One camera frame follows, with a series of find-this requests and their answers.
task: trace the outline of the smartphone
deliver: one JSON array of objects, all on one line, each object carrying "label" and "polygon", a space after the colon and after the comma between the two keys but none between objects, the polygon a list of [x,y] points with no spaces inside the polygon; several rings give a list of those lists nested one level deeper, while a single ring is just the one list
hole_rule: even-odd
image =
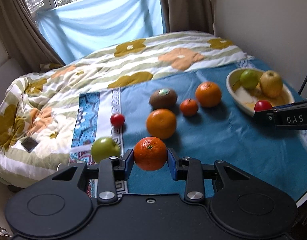
[{"label": "smartphone", "polygon": [[32,152],[32,150],[38,145],[36,140],[32,139],[31,137],[27,137],[23,140],[21,145],[26,149],[28,153]]}]

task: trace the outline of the light blue cloth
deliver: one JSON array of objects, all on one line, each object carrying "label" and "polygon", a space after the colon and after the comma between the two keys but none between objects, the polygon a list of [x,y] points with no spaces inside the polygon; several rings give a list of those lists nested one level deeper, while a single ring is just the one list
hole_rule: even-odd
[{"label": "light blue cloth", "polygon": [[66,64],[107,46],[164,32],[160,0],[79,0],[38,12],[36,21]]}]

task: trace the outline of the kiwi sticker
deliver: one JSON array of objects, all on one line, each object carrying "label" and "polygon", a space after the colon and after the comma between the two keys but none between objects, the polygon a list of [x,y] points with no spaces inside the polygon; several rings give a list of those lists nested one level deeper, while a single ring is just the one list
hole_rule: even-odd
[{"label": "kiwi sticker", "polygon": [[165,95],[167,95],[167,94],[169,94],[169,92],[170,92],[170,90],[168,89],[168,88],[163,88],[163,89],[161,89],[160,91],[159,91],[159,95],[160,96],[165,96]]}]

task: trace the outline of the tangerine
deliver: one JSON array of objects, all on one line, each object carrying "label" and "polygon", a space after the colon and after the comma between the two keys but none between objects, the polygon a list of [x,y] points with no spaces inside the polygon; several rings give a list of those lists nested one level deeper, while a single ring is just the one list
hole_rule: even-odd
[{"label": "tangerine", "polygon": [[151,136],[161,140],[171,137],[176,130],[176,116],[168,109],[152,111],[146,121],[146,127]]},{"label": "tangerine", "polygon": [[141,139],[134,148],[134,161],[144,171],[161,169],[167,161],[167,147],[156,137]]},{"label": "tangerine", "polygon": [[194,99],[185,99],[180,104],[180,111],[184,116],[193,116],[198,112],[198,104]]},{"label": "tangerine", "polygon": [[216,83],[207,81],[198,86],[195,96],[202,107],[214,107],[221,101],[221,90]]}]

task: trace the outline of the wall outlet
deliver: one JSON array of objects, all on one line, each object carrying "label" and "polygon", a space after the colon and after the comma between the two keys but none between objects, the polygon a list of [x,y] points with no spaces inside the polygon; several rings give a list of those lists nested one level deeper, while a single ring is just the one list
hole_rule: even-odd
[{"label": "wall outlet", "polygon": [[[2,230],[7,231],[5,228],[1,228],[1,227],[0,227],[0,232],[1,232]],[[0,240],[9,240],[10,238],[11,238],[10,236],[1,236],[1,235],[0,235]]]}]

